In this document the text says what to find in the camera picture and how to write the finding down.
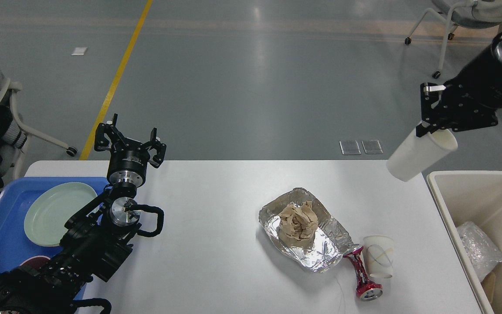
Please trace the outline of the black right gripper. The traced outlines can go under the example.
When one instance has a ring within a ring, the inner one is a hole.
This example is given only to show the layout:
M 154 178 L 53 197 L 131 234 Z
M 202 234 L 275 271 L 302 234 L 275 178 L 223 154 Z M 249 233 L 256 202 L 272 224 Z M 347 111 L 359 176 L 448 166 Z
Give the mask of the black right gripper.
M 493 42 L 444 85 L 420 84 L 421 122 L 416 137 L 495 126 L 502 109 L 502 39 Z

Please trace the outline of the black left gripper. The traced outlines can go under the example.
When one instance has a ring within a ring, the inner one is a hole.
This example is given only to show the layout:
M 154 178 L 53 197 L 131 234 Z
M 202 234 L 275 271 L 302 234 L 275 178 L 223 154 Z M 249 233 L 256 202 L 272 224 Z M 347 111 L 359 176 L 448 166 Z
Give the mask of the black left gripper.
M 165 159 L 166 144 L 157 136 L 157 128 L 151 131 L 149 141 L 140 143 L 126 139 L 117 129 L 118 114 L 107 123 L 99 123 L 95 131 L 94 150 L 110 151 L 106 179 L 110 184 L 126 181 L 141 187 L 146 181 L 148 163 L 159 168 Z

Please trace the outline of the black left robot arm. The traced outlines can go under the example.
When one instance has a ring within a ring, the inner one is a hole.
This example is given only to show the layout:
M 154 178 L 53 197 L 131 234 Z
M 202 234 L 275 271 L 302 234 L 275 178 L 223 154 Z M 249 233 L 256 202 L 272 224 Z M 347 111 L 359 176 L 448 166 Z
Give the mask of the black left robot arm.
M 114 114 L 95 132 L 95 151 L 110 152 L 107 185 L 64 223 L 61 252 L 37 270 L 19 266 L 0 273 L 0 312 L 73 314 L 81 307 L 101 307 L 109 314 L 109 300 L 77 300 L 76 295 L 94 277 L 110 280 L 131 254 L 134 236 L 161 233 L 163 210 L 138 204 L 134 197 L 146 181 L 147 166 L 163 163 L 166 144 L 156 128 L 145 143 L 125 137 L 117 129 L 117 118 Z

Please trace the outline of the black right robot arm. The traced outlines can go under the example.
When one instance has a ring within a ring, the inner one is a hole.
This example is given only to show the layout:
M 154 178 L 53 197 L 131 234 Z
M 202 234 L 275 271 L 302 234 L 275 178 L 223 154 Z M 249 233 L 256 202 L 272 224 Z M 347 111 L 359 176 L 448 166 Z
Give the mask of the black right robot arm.
M 495 126 L 502 109 L 502 31 L 456 77 L 420 85 L 421 123 L 416 136 Z

